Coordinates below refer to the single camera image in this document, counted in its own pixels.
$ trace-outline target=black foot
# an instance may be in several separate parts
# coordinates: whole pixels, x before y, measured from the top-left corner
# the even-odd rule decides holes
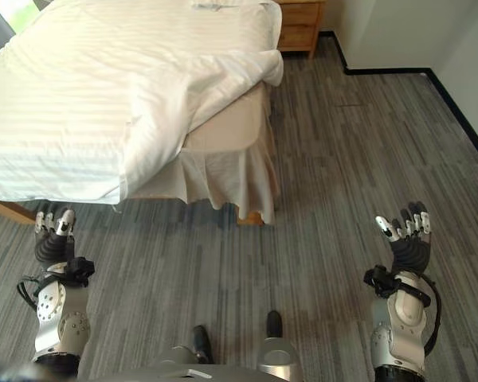
[[[271,310],[268,314],[267,335],[268,338],[282,338],[284,334],[281,316],[275,310]]]
[[[214,364],[209,334],[207,334],[206,328],[202,325],[193,328],[193,346],[201,364]]]

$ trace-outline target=window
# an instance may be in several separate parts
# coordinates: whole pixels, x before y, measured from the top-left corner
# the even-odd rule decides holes
[[[24,30],[39,14],[33,0],[0,0],[0,13],[16,33]]]

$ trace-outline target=white duvet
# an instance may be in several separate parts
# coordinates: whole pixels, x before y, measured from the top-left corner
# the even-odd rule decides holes
[[[0,51],[0,200],[115,204],[186,134],[278,85],[270,0],[55,0]]]

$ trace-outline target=wooden bed frame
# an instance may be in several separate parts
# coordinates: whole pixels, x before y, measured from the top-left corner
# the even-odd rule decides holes
[[[0,215],[19,224],[35,224],[35,212],[10,201],[0,201]],[[250,212],[244,220],[237,218],[237,224],[261,226],[264,225],[264,221],[262,221],[260,213]]]

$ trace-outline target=floor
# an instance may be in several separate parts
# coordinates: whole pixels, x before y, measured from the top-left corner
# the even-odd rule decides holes
[[[478,381],[478,153],[425,76],[345,76],[325,37],[313,61],[285,64],[272,94],[276,225],[237,227],[232,207],[205,202],[74,206],[77,253],[97,269],[82,379],[149,365],[201,323],[219,362],[253,367],[278,309],[307,381],[373,380],[362,276],[391,259],[374,217],[422,200],[444,304],[428,381]],[[0,218],[1,362],[33,355],[37,320],[14,289],[38,271],[33,244],[32,228]]]

